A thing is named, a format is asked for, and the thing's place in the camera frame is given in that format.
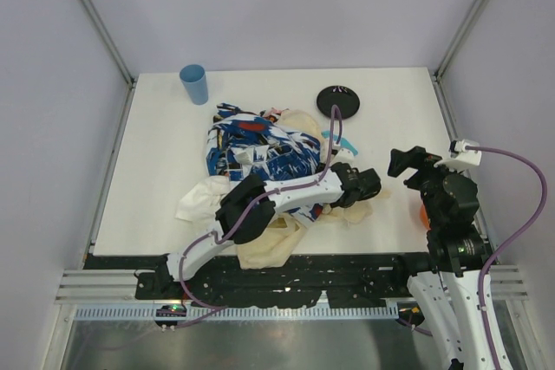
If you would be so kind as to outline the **teal cloth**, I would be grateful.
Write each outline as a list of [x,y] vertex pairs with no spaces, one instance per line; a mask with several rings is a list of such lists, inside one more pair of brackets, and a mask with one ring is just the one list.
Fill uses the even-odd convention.
[[[322,136],[327,140],[330,136],[330,131],[329,130],[322,131]],[[341,148],[348,149],[349,151],[351,151],[354,156],[357,156],[359,153],[358,150],[344,137],[340,139],[339,145]]]

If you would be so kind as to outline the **cream cloth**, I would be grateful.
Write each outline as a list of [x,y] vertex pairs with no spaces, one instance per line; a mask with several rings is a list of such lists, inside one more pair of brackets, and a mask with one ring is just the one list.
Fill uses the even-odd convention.
[[[291,128],[306,133],[319,140],[320,159],[325,161],[328,140],[324,138],[320,125],[311,115],[301,110],[284,110],[277,119],[276,125],[283,129]],[[242,269],[281,267],[312,225],[340,223],[350,227],[361,223],[372,212],[370,202],[364,200],[348,208],[314,204],[280,213],[260,237],[237,247],[240,267]]]

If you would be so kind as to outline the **blue white red patterned cloth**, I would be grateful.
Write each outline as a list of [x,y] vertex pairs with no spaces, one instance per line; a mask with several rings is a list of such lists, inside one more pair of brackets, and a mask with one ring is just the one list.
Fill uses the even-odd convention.
[[276,123],[262,118],[260,113],[218,104],[207,133],[208,173],[238,183],[250,174],[257,174],[264,181],[285,181],[319,172],[319,140]]

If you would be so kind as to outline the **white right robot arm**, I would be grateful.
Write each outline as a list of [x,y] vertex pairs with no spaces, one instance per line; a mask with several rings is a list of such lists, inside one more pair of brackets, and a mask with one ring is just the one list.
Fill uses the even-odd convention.
[[421,146],[390,153],[388,175],[414,174],[404,185],[419,192],[428,219],[428,253],[403,255],[408,292],[423,313],[445,369],[509,369],[512,363],[493,307],[489,258],[474,224],[477,185],[465,171],[480,165],[476,143],[454,141],[443,158]]

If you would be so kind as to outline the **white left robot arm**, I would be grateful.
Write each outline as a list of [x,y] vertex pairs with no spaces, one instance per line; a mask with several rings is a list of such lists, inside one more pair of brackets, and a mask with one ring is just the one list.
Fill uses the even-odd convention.
[[190,280],[222,250],[260,237],[278,214],[315,204],[349,208],[377,196],[381,189],[375,169],[359,171],[345,162],[285,181],[264,181],[251,174],[219,203],[203,235],[182,251],[161,257],[154,270],[154,282],[161,293],[166,293],[174,283]]

